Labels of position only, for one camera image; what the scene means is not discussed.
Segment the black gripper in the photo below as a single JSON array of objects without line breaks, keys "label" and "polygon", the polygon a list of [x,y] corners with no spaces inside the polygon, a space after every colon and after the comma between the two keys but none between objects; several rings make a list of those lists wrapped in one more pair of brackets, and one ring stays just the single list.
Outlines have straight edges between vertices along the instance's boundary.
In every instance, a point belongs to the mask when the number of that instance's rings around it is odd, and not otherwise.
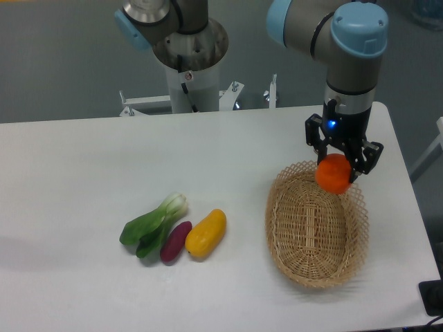
[{"label": "black gripper", "polygon": [[367,175],[374,169],[383,145],[365,140],[371,108],[360,113],[343,114],[336,111],[336,105],[335,99],[330,100],[323,105],[322,117],[315,113],[305,121],[306,143],[317,154],[319,165],[327,156],[332,139],[349,139],[347,160],[351,167],[349,180],[353,183],[360,175]]}]

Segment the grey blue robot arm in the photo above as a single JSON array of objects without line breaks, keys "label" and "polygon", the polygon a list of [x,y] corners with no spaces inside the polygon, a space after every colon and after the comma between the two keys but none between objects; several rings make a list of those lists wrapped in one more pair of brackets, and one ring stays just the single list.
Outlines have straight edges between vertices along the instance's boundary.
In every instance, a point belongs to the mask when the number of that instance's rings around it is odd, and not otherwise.
[{"label": "grey blue robot arm", "polygon": [[[219,64],[229,41],[206,1],[124,1],[114,19],[134,48],[152,50],[163,65],[173,112],[221,109]],[[274,1],[266,30],[327,66],[323,112],[306,120],[307,144],[319,160],[328,147],[343,152],[350,181],[368,174],[383,151],[366,130],[387,46],[385,10],[371,1]]]}]

